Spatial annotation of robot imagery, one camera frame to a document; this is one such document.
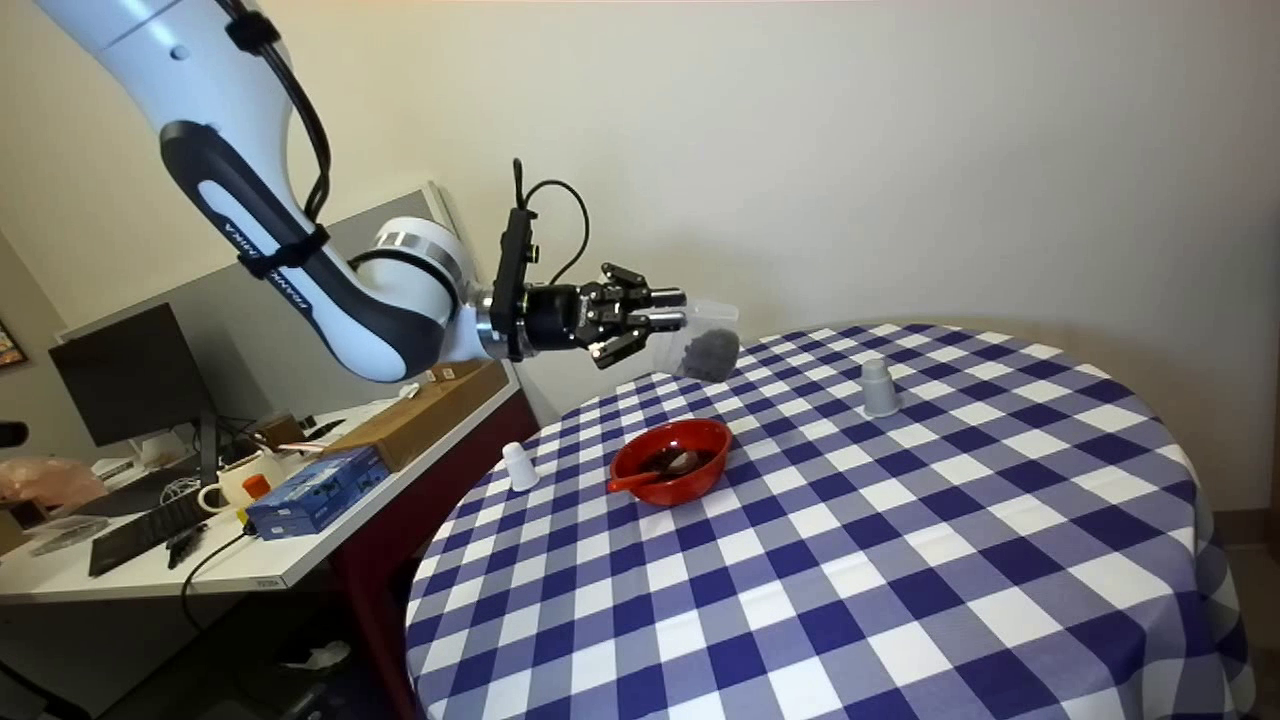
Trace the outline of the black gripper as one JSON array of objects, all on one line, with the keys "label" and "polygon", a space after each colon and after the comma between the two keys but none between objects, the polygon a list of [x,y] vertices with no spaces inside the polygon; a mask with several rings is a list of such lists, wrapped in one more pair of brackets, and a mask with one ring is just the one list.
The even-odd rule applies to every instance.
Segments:
[{"label": "black gripper", "polygon": [[643,309],[684,309],[681,288],[604,266],[604,283],[549,283],[524,299],[524,337],[538,352],[588,347],[595,369],[638,357],[655,334],[681,334],[684,316],[638,316]]}]

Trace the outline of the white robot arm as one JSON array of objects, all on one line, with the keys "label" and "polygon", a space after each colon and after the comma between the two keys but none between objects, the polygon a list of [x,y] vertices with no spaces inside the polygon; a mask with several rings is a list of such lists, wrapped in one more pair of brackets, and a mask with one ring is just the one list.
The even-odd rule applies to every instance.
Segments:
[{"label": "white robot arm", "polygon": [[588,352],[595,369],[688,325],[681,288],[604,266],[588,283],[533,283],[533,196],[515,196],[499,268],[471,283],[460,240],[392,216],[377,245],[339,258],[321,209],[334,147],[276,26],[253,0],[36,0],[139,108],[176,189],[364,380],[401,384],[447,359]]}]

